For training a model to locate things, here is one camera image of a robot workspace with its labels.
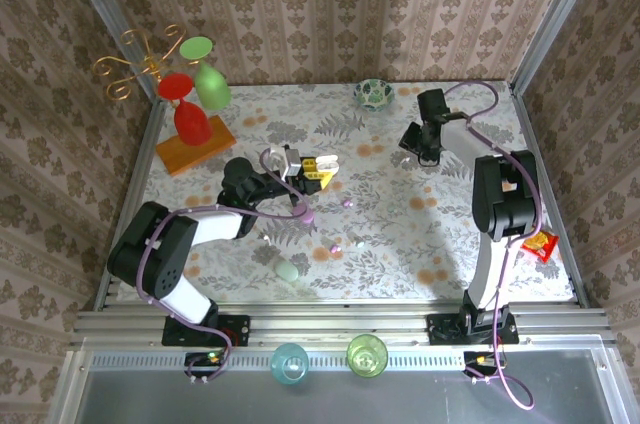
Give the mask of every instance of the patterned wallpaper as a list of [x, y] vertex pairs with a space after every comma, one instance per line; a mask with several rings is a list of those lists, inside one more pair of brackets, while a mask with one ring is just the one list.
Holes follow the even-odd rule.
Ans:
[[183, 23], [234, 84], [505, 79], [550, 0], [118, 0], [168, 48]]
[[90, 72], [89, 0], [0, 0], [0, 421], [44, 422], [95, 291], [147, 112]]
[[640, 0], [579, 0], [525, 102], [587, 290], [640, 395]]

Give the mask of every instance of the floral tablecloth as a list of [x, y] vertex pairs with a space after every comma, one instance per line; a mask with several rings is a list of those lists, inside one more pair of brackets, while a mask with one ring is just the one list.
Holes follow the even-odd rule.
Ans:
[[[472, 172], [449, 152], [439, 167], [422, 168], [414, 156], [406, 161], [408, 154], [398, 147], [409, 123], [418, 120], [416, 94], [454, 84], [394, 84], [395, 101], [379, 113], [355, 104], [353, 85], [235, 87], [220, 116], [237, 144], [174, 178], [156, 155], [144, 200], [170, 209], [215, 203], [226, 161], [244, 156], [259, 170], [258, 154], [271, 144], [290, 144], [301, 155], [337, 154], [340, 171], [311, 198], [313, 225], [258, 219], [243, 239], [194, 247], [185, 275], [220, 302], [461, 298], [479, 246], [471, 216]], [[524, 148], [508, 89], [502, 82], [496, 87], [500, 104], [478, 119], [477, 128], [509, 148]], [[470, 114], [488, 107], [492, 95], [467, 86], [453, 91], [447, 103]], [[158, 142], [174, 134], [169, 109]], [[345, 199], [355, 206], [343, 207]], [[291, 205], [282, 197], [261, 210], [290, 213]], [[357, 248], [355, 240], [364, 247]], [[330, 253], [334, 244], [342, 251]], [[275, 274], [278, 255], [298, 268], [297, 281]], [[557, 250], [547, 264], [521, 253], [511, 276], [513, 300], [572, 298]], [[119, 299], [137, 296], [123, 284]]]

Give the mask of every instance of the wooden block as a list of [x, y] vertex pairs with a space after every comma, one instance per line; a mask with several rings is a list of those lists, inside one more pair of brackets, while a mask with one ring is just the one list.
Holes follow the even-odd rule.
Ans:
[[187, 146], [178, 136], [156, 146], [156, 152], [171, 176], [206, 161], [236, 143], [235, 137], [218, 116], [209, 118], [209, 123], [213, 129], [213, 136], [201, 146]]

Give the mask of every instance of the red snack bag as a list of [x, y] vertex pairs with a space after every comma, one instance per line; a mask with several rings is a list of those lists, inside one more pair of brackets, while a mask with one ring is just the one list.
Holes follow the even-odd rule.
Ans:
[[524, 241], [522, 249], [538, 256], [542, 262], [546, 263], [551, 258], [551, 253], [556, 248], [557, 243], [558, 236], [554, 236], [547, 231], [540, 231], [535, 236]]

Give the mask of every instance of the green patterned bowl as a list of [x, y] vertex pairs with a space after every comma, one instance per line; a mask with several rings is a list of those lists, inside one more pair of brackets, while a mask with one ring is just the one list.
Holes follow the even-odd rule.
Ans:
[[382, 79], [365, 79], [356, 84], [353, 97], [366, 110], [378, 112], [393, 102], [395, 94], [391, 85]]

